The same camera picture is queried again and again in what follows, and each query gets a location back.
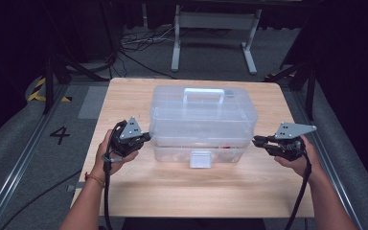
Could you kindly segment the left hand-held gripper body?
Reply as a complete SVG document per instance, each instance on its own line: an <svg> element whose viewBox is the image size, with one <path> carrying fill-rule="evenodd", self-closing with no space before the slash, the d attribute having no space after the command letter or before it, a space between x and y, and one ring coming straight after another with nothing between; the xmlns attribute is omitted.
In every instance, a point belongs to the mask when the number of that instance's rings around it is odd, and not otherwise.
<svg viewBox="0 0 368 230"><path fill-rule="evenodd" d="M143 134L136 119L131 117L128 121L122 120L111 131L106 151L102 156L104 162L120 162L135 150L130 147L135 143L143 143L140 136Z"/></svg>

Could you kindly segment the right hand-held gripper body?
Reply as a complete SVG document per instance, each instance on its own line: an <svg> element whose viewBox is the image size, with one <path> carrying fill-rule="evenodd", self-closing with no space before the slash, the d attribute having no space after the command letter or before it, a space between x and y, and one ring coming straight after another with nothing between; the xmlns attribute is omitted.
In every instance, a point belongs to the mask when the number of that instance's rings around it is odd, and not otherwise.
<svg viewBox="0 0 368 230"><path fill-rule="evenodd" d="M305 151L305 144L301 136L316 130L316 126L281 122L275 134L269 137L269 141L276 143L280 148L276 156L294 161Z"/></svg>

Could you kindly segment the clear plastic storage box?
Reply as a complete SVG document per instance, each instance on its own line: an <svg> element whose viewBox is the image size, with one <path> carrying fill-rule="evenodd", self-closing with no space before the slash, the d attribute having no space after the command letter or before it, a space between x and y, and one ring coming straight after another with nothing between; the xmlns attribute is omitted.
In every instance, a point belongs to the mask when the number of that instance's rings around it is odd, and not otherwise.
<svg viewBox="0 0 368 230"><path fill-rule="evenodd" d="M248 151L258 113L239 87L160 85L153 91L149 133L155 159L192 168L237 163ZM238 149L236 162L218 160L223 147Z"/></svg>

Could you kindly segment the person's right hand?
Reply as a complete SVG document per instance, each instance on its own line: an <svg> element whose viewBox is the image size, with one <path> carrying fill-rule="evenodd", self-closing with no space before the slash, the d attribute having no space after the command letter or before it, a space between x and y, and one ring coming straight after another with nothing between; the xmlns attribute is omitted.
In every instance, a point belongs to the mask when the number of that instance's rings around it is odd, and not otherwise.
<svg viewBox="0 0 368 230"><path fill-rule="evenodd" d="M304 144L306 145L306 151L311 163L311 173L309 182L316 181L320 176L324 174L321 163L319 161L318 153L314 145L304 136L301 136ZM274 160L283 167L293 169L300 176L304 175L305 168L307 166L307 160L304 157L300 157L294 161L287 161L285 158L275 156Z"/></svg>

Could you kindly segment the black metal stand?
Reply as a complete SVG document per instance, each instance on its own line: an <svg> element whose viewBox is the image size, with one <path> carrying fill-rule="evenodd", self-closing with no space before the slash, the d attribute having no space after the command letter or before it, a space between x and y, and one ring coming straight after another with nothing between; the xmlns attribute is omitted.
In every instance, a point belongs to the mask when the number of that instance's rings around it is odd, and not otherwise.
<svg viewBox="0 0 368 230"><path fill-rule="evenodd" d="M73 73L83 74L93 81L105 81L97 72L109 68L116 60L114 38L108 28L104 0L36 0L40 12L36 27L44 44L44 78L46 103L44 114L55 101L54 78L68 84ZM86 41L94 51L102 47L96 36L103 35L107 50L103 64L86 68L83 62L90 55L85 51Z"/></svg>
<svg viewBox="0 0 368 230"><path fill-rule="evenodd" d="M309 119L313 120L313 97L315 89L315 73L312 63L303 62L292 65L286 70L282 70L277 74L269 74L264 78L264 82L276 82L293 74L288 87L292 91L300 91L304 85L307 86L305 99L305 109Z"/></svg>

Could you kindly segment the grey table clamp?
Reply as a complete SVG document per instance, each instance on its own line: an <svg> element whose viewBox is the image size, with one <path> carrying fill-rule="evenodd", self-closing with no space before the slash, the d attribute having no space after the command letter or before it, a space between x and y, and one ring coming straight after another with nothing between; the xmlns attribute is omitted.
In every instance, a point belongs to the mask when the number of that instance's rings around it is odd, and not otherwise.
<svg viewBox="0 0 368 230"><path fill-rule="evenodd" d="M75 185L67 185L65 191L68 193L73 193L77 189L81 189L84 186L84 184L85 184L84 182L78 182Z"/></svg>

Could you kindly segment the person's dark clothing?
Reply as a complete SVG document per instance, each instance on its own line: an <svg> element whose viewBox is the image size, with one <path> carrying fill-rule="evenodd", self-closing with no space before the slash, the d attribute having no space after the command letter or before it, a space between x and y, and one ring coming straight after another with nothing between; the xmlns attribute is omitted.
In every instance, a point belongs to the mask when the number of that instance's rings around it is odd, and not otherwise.
<svg viewBox="0 0 368 230"><path fill-rule="evenodd" d="M266 230L260 218L126 218L122 230Z"/></svg>

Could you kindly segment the yellow black floor tape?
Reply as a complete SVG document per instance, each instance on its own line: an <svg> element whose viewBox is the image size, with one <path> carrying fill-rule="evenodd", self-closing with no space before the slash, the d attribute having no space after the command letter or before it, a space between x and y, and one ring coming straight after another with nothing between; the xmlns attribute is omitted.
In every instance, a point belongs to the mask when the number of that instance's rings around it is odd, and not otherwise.
<svg viewBox="0 0 368 230"><path fill-rule="evenodd" d="M37 83L36 83L36 85L35 85L32 93L30 94L30 96L28 98L29 101L41 101L41 102L45 102L46 101L46 97L39 94L39 92L42 89L43 84L45 82L46 82L46 80L45 80L44 77L41 77L37 81Z"/></svg>

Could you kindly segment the aluminium floor rail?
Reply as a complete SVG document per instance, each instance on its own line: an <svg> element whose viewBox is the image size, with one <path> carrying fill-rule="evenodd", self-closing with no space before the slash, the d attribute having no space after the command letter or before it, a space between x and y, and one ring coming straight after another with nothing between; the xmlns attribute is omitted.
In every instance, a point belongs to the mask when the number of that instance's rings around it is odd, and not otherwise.
<svg viewBox="0 0 368 230"><path fill-rule="evenodd" d="M62 97L65 95L68 89L68 84L60 85L54 93L52 105L48 112L40 117L33 133L29 137L29 140L25 148L21 151L16 163L11 168L9 175L6 177L5 183L0 190L0 217L8 205L12 194L14 193L19 181L21 180L24 172L26 171L32 157L35 154L36 147L41 139L42 133L48 125L54 111L60 104Z"/></svg>
<svg viewBox="0 0 368 230"><path fill-rule="evenodd" d="M296 106L298 107L298 111L302 117L303 123L306 125L313 125L313 121L310 120L308 112L306 111L305 101L303 97L297 92L292 92L291 95L294 102L296 103ZM332 160L324 146L324 143L321 140L320 135L318 134L317 131L315 131L307 134L307 138L316 147L317 152L319 154L321 165L325 170L325 173L331 180L331 183L333 184L337 196L340 199L341 204L344 207L345 211L347 212L348 216L353 220L358 230L363 230L362 225L357 217L357 213L352 205L351 199L349 198L345 190L345 187L335 169L335 166L332 163Z"/></svg>

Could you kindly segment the white metal desk frame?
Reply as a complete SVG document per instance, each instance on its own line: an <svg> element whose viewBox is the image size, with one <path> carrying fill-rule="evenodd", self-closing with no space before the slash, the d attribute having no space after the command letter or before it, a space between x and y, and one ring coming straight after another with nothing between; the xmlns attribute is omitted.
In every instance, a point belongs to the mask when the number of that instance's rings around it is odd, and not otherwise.
<svg viewBox="0 0 368 230"><path fill-rule="evenodd" d="M257 74L257 68L252 57L251 45L261 19L261 10L251 14L236 14L223 12L188 12L183 11L181 5L175 6L174 14L174 44L172 50L171 70L179 70L180 61L180 30L189 29L224 29L249 31L248 38L241 44L243 56L251 75Z"/></svg>

